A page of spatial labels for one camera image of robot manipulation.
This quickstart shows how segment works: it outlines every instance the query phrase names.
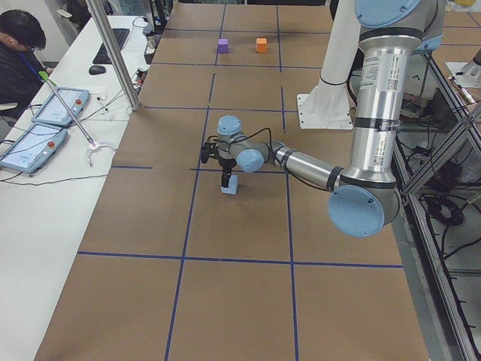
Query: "black shirt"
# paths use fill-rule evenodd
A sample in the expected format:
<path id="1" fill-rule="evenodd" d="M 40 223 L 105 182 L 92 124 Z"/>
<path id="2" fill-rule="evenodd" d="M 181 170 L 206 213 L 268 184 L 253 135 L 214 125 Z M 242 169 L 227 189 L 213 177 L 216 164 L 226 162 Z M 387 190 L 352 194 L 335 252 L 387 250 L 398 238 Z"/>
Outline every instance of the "black shirt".
<path id="1" fill-rule="evenodd" d="M 36 71 L 44 70 L 32 51 L 21 53 L 0 42 L 0 104 L 18 103 L 0 115 L 18 119 L 41 88 L 42 82 L 29 64 Z"/>

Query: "blue joint cap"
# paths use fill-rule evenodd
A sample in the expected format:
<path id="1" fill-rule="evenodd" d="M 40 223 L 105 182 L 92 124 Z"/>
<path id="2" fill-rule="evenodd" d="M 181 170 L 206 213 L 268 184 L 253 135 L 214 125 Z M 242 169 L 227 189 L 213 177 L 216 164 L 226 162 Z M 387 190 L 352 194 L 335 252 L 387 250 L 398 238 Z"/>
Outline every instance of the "blue joint cap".
<path id="1" fill-rule="evenodd" d="M 407 17 L 421 0 L 356 0 L 355 17 L 366 28 L 390 26 Z"/>
<path id="2" fill-rule="evenodd" d="M 328 203 L 329 217 L 341 231 L 352 237 L 375 235 L 384 226 L 384 210 L 368 190 L 346 185 L 337 188 Z"/>
<path id="3" fill-rule="evenodd" d="M 443 35 L 439 35 L 436 38 L 423 41 L 414 51 L 413 54 L 430 53 L 441 46 L 443 42 Z"/>
<path id="4" fill-rule="evenodd" d="M 264 157 L 257 149 L 243 150 L 239 153 L 235 161 L 246 173 L 258 171 L 264 165 Z"/>
<path id="5" fill-rule="evenodd" d="M 217 132 L 220 135 L 234 135 L 241 131 L 241 120 L 233 115 L 225 115 L 217 123 Z"/>

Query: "computer mouse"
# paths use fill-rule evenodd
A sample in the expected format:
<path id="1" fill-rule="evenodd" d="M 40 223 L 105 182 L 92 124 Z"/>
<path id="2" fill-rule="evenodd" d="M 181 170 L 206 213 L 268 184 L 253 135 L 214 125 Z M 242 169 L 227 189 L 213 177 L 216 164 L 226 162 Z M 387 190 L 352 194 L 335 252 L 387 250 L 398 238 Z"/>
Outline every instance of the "computer mouse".
<path id="1" fill-rule="evenodd" d="M 89 68 L 90 75 L 104 74 L 107 69 L 103 65 L 92 65 Z"/>

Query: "person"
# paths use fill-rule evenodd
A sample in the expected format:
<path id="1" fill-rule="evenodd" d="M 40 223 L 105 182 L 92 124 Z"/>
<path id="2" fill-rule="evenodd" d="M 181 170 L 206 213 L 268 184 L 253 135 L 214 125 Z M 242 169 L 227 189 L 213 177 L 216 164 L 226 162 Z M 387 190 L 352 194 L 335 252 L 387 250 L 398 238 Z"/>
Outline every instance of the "person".
<path id="1" fill-rule="evenodd" d="M 45 69 L 34 49 L 43 49 L 47 39 L 38 20 L 27 11 L 0 14 L 0 104 L 16 102 L 0 116 L 18 119 L 42 86 L 38 72 Z"/>

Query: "white desk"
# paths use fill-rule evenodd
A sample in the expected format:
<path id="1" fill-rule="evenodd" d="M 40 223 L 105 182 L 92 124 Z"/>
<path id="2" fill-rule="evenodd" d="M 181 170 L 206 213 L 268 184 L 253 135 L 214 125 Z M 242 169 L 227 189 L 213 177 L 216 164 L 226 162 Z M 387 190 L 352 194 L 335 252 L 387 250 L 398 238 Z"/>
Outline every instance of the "white desk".
<path id="1" fill-rule="evenodd" d="M 112 27 L 131 29 L 122 50 L 129 74 L 146 69 L 142 29 L 133 27 L 135 17 L 110 17 Z M 112 65 L 107 72 L 88 74 L 101 44 L 92 20 L 80 33 L 51 79 L 59 86 L 90 90 L 93 94 L 80 118 L 101 107 L 99 93 L 108 102 L 120 91 Z M 32 104 L 40 104 L 50 94 L 44 85 Z M 129 120 L 125 96 L 83 124 L 96 141 L 118 145 Z M 17 126 L 27 129 L 32 113 L 26 111 Z M 23 132 L 13 129 L 6 139 L 15 140 Z M 22 174 L 16 183 L 43 183 L 73 177 L 107 174 L 113 151 L 107 148 L 92 155 L 93 167 L 85 160 L 88 142 L 81 131 L 71 127 L 68 138 L 56 155 L 33 177 Z M 17 172 L 0 168 L 0 179 Z M 92 215 L 104 177 L 71 180 L 57 184 L 18 186 L 0 183 L 0 359 L 33 359 L 47 329 L 78 246 Z"/>

